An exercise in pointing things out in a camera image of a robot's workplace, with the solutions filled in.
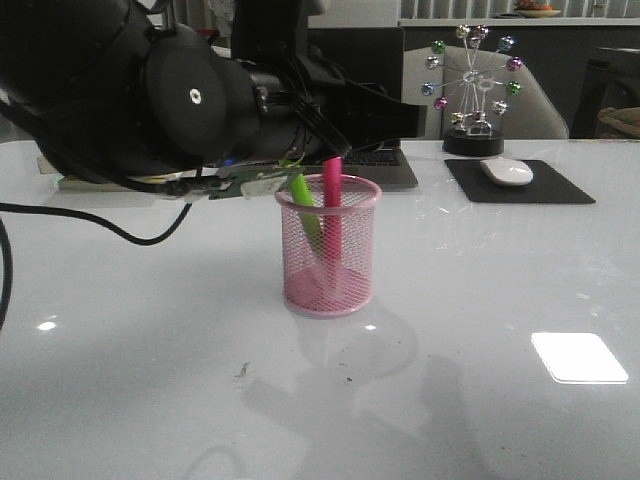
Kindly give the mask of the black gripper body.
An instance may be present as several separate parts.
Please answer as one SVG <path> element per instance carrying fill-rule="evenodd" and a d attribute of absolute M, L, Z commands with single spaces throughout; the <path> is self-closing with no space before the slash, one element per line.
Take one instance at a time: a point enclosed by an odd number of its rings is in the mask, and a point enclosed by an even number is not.
<path fill-rule="evenodd" d="M 236 1 L 220 158 L 313 161 L 424 133 L 427 108 L 344 76 L 308 49 L 308 19 L 326 1 Z"/>

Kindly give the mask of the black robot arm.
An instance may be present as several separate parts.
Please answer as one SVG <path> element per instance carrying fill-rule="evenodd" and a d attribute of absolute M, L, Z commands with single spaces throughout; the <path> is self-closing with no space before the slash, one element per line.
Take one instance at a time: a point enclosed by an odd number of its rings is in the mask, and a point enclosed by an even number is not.
<path fill-rule="evenodd" d="M 4 117 L 64 174 L 132 190 L 146 176 L 310 163 L 419 137 L 426 110 L 306 48 L 301 1 L 239 1 L 231 54 L 137 1 L 5 1 Z"/>

